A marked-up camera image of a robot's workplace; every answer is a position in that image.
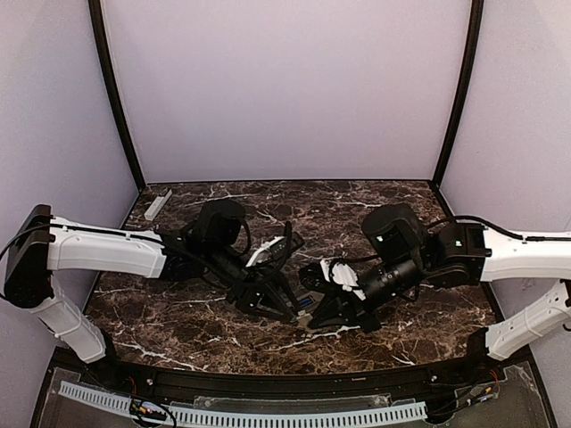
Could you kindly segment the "grey remote control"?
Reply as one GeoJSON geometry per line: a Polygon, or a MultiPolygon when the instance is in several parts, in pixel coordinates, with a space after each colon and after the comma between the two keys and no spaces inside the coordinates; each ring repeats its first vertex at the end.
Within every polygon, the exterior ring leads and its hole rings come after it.
{"type": "Polygon", "coordinates": [[[318,306],[318,304],[320,303],[320,301],[323,299],[323,297],[325,296],[324,293],[321,292],[306,292],[305,294],[301,295],[298,298],[298,303],[300,300],[306,298],[306,297],[312,297],[313,299],[316,300],[316,302],[308,307],[303,308],[300,303],[299,306],[301,308],[300,311],[306,311],[307,313],[311,314],[311,312],[318,306]]]}

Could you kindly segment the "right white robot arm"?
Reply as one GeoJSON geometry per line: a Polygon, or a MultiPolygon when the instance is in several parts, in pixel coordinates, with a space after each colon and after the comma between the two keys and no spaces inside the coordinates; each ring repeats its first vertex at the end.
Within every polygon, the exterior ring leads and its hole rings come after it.
{"type": "Polygon", "coordinates": [[[405,203],[372,210],[361,232],[381,260],[357,275],[351,262],[322,260],[299,272],[303,286],[322,294],[307,326],[379,329],[376,311],[422,283],[435,288],[512,278],[547,278],[555,284],[506,320],[468,338],[467,356],[492,363],[551,332],[570,318],[570,234],[512,232],[475,216],[443,218],[426,226],[405,203]]]}

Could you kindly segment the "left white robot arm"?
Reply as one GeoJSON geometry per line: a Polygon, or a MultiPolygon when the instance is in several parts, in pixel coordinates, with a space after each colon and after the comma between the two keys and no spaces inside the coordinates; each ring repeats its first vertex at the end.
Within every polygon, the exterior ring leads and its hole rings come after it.
{"type": "Polygon", "coordinates": [[[233,200],[206,202],[178,231],[126,231],[55,217],[36,206],[2,249],[7,260],[1,297],[36,315],[88,365],[113,361],[111,338],[67,298],[57,270],[115,272],[183,282],[213,274],[229,302],[244,313],[290,322],[302,307],[281,269],[303,245],[292,225],[258,250],[234,247],[250,231],[244,207],[233,200]]]}

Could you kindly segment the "small white bar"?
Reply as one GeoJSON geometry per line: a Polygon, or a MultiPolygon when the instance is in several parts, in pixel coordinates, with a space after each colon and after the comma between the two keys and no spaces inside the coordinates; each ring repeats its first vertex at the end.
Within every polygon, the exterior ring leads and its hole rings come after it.
{"type": "Polygon", "coordinates": [[[158,196],[156,196],[151,205],[145,211],[144,219],[147,221],[153,221],[160,213],[161,209],[166,204],[171,195],[172,195],[172,190],[168,188],[162,191],[158,196]]]}

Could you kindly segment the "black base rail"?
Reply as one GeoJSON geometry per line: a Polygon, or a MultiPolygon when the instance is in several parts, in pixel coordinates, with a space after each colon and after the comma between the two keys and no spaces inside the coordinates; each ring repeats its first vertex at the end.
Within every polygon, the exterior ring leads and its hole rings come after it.
{"type": "Polygon", "coordinates": [[[338,399],[387,395],[391,399],[439,400],[463,387],[504,381],[498,367],[472,377],[459,377],[463,360],[349,374],[253,375],[214,374],[135,363],[120,363],[129,380],[115,388],[158,399],[190,403],[198,397],[230,399],[338,399]]]}

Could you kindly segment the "right black frame post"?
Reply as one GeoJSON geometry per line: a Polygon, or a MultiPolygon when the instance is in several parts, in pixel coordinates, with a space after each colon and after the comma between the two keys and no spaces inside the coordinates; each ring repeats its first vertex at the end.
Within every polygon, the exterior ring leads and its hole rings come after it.
{"type": "Polygon", "coordinates": [[[438,156],[438,160],[436,162],[434,174],[431,179],[431,185],[434,188],[434,192],[440,190],[442,187],[456,137],[459,131],[459,125],[464,111],[465,102],[468,97],[468,89],[476,61],[476,52],[483,15],[484,0],[473,0],[470,6],[468,31],[459,69],[458,84],[452,102],[451,113],[445,131],[443,143],[438,156]]]}

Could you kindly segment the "black frame post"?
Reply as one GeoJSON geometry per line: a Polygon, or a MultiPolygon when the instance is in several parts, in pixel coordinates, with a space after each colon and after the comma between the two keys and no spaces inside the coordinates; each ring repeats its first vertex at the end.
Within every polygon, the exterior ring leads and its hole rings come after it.
{"type": "Polygon", "coordinates": [[[138,192],[141,193],[146,188],[146,182],[133,139],[128,129],[127,117],[124,112],[119,86],[112,65],[111,49],[103,17],[103,2],[100,0],[88,0],[87,4],[95,38],[98,61],[114,124],[120,138],[120,144],[128,163],[130,174],[138,192]]]}
{"type": "Polygon", "coordinates": [[[476,52],[483,15],[484,0],[473,0],[470,6],[468,31],[459,69],[458,84],[452,102],[451,113],[445,131],[443,143],[438,156],[438,160],[436,162],[434,174],[431,179],[431,185],[434,188],[434,192],[440,190],[442,187],[456,137],[459,131],[459,125],[464,111],[465,102],[468,97],[468,89],[476,61],[476,52]]]}

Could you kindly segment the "left black frame post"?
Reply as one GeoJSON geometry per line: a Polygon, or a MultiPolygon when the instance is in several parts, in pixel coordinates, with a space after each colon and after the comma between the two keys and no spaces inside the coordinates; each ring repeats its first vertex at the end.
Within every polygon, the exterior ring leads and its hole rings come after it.
{"type": "Polygon", "coordinates": [[[111,49],[103,17],[103,2],[100,0],[88,0],[87,4],[95,38],[98,61],[114,124],[120,138],[120,144],[128,163],[130,174],[138,192],[141,193],[146,188],[146,182],[133,139],[128,129],[127,117],[124,112],[119,86],[112,65],[111,49]]]}

